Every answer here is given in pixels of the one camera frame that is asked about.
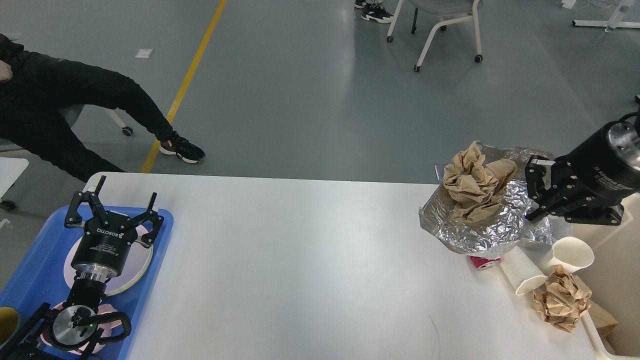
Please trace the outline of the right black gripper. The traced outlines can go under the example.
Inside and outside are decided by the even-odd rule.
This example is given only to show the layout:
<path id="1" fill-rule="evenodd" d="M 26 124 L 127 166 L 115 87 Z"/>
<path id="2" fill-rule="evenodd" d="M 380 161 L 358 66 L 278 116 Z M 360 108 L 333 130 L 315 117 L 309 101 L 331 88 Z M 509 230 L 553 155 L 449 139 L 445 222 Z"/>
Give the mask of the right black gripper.
<path id="1" fill-rule="evenodd" d="M 547 186 L 551 175 L 556 187 Z M 620 201 L 639 191 L 639 121 L 611 121 L 566 155 L 532 155 L 525 166 L 531 223 L 553 215 L 567 223 L 619 226 Z"/>

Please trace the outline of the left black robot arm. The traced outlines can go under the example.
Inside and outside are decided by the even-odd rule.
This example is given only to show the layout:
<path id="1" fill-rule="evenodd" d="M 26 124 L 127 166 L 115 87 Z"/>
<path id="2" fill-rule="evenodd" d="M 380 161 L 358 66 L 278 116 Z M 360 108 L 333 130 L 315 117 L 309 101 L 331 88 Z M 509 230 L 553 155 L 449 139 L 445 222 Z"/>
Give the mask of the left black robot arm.
<path id="1" fill-rule="evenodd" d="M 3 360 L 125 357 L 172 224 L 156 193 L 144 209 L 103 205 L 105 180 L 50 217 L 2 292 L 19 317 Z"/>

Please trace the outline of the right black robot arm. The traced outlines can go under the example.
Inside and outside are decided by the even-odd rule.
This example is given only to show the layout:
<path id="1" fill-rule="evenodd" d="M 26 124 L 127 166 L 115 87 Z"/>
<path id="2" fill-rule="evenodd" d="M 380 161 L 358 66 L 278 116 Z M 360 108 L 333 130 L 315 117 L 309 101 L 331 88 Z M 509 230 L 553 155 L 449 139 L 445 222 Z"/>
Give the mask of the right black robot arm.
<path id="1" fill-rule="evenodd" d="M 605 123 L 565 155 L 533 155 L 525 166 L 526 193 L 535 208 L 526 220 L 551 215 L 572 224 L 619 226 L 622 201 L 640 188 L 639 112 Z"/>

